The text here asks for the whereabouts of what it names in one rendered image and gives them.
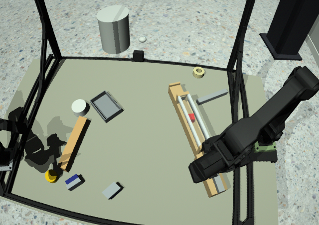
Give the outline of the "yellow cylinder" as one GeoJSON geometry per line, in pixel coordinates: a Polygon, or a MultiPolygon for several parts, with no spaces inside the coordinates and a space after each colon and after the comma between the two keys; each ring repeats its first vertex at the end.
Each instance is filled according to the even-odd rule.
{"type": "Polygon", "coordinates": [[[50,183],[55,183],[58,180],[58,174],[54,170],[50,169],[45,173],[45,178],[50,183]]]}

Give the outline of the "tan rectangular bar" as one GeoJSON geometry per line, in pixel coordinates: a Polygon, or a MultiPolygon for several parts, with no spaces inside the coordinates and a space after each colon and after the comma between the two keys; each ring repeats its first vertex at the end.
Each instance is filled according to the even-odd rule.
{"type": "Polygon", "coordinates": [[[87,118],[79,116],[57,165],[61,170],[69,172],[88,124],[87,118]]]}

